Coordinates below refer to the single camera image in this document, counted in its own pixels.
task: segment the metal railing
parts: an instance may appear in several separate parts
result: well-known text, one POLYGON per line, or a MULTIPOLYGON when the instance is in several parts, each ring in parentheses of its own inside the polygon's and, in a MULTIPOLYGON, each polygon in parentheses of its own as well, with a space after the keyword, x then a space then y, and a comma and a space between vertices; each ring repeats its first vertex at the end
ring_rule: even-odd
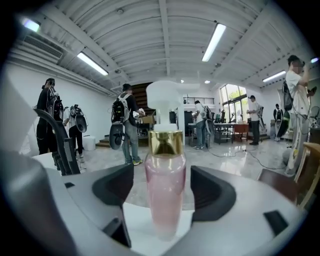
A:
POLYGON ((183 104, 195 104, 195 101, 199 101, 203 105, 214 105, 215 98, 201 98, 201 97, 184 97, 183 104))

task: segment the person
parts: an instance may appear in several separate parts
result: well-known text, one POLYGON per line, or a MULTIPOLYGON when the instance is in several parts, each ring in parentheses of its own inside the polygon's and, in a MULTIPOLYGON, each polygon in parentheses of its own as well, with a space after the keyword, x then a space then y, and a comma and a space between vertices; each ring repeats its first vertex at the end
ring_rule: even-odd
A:
POLYGON ((124 142, 122 144, 122 150, 125 157, 125 163, 127 165, 133 163, 135 166, 141 164, 143 160, 138 156, 138 130, 137 130, 137 122, 134 118, 133 112, 137 112, 141 116, 145 116, 145 113, 139 110, 137 106, 136 98, 132 95, 133 88, 130 84, 125 83, 122 86, 123 93, 120 95, 121 98, 124 98, 127 94, 126 103, 127 107, 130 111, 129 119, 123 123, 125 128, 125 136, 124 142), (131 150, 132 150, 132 157, 130 155, 130 149, 128 140, 130 140, 131 150))
POLYGON ((274 140, 276 142, 279 142, 280 141, 280 138, 277 137, 277 134, 278 134, 278 131, 279 131, 279 128, 280 128, 280 124, 281 124, 281 120, 282 120, 282 117, 284 116, 284 112, 282 111, 282 109, 279 108, 279 104, 275 104, 275 110, 273 111, 273 117, 274 117, 274 120, 275 120, 275 138, 274 140))
POLYGON ((194 102, 195 104, 195 128, 196 128, 196 137, 197 145, 193 148, 195 150, 202 150, 206 144, 206 121, 202 118, 202 113, 204 112, 204 106, 200 103, 199 100, 194 102))
MULTIPOLYGON (((48 112, 49 88, 55 86, 55 79, 48 78, 42 86, 36 108, 48 112)), ((56 136, 53 133, 52 126, 43 118, 39 119, 36 126, 36 141, 39 148, 39 155, 58 151, 56 136)))
POLYGON ((82 132, 79 131, 77 125, 76 125, 76 119, 70 115, 70 108, 65 107, 64 108, 64 114, 65 120, 63 121, 63 125, 67 126, 69 124, 69 137, 72 138, 72 143, 74 146, 74 154, 77 157, 77 151, 76 151, 76 142, 78 144, 78 153, 79 153, 79 160, 81 163, 84 162, 84 154, 83 154, 83 143, 82 143, 82 132))
POLYGON ((296 174, 299 168, 300 161, 303 154, 303 142, 308 139, 310 104, 308 97, 313 96, 314 91, 307 92, 309 82, 309 68, 297 56, 291 55, 288 58, 289 70, 286 73, 285 81, 292 102, 292 109, 290 111, 291 128, 293 130, 293 139, 291 153, 289 157, 288 166, 284 172, 288 177, 296 174))
POLYGON ((250 114, 251 117, 251 127, 252 127, 252 133, 253 133, 253 142, 250 143, 250 145, 259 145, 259 138, 260 138, 260 130, 259 130, 259 104, 256 101, 256 97, 254 95, 251 95, 249 99, 252 102, 252 110, 247 110, 246 113, 250 114))

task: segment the air vent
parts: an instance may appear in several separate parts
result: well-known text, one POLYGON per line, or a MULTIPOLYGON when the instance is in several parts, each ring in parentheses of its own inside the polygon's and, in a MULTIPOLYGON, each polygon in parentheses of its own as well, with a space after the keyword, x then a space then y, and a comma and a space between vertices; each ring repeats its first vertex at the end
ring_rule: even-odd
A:
POLYGON ((58 51, 58 50, 54 49, 53 47, 49 46, 48 44, 46 44, 38 39, 35 39, 34 37, 29 36, 29 35, 27 35, 23 41, 32 45, 32 46, 37 47, 38 49, 40 49, 42 51, 47 52, 48 54, 50 54, 58 59, 60 59, 60 57, 63 54, 61 51, 58 51))

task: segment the staircase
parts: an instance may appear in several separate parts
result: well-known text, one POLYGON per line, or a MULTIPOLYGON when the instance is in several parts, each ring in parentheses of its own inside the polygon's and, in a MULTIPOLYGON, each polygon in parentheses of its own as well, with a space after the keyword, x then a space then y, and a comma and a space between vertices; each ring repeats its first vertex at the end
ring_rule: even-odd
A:
POLYGON ((142 108, 146 116, 152 115, 154 109, 148 108, 147 105, 147 92, 146 88, 150 85, 150 82, 141 83, 133 86, 133 96, 135 97, 136 104, 139 108, 142 108))
POLYGON ((96 147, 101 147, 101 148, 110 148, 109 144, 109 135, 105 135, 104 139, 101 139, 100 142, 95 144, 96 147))

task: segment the white container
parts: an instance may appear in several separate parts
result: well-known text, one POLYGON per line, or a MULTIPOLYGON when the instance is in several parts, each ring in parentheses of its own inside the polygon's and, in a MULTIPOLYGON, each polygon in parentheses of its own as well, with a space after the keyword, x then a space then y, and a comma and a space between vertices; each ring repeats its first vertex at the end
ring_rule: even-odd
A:
POLYGON ((96 149, 96 137, 84 136, 82 137, 82 145, 85 151, 93 151, 96 149))

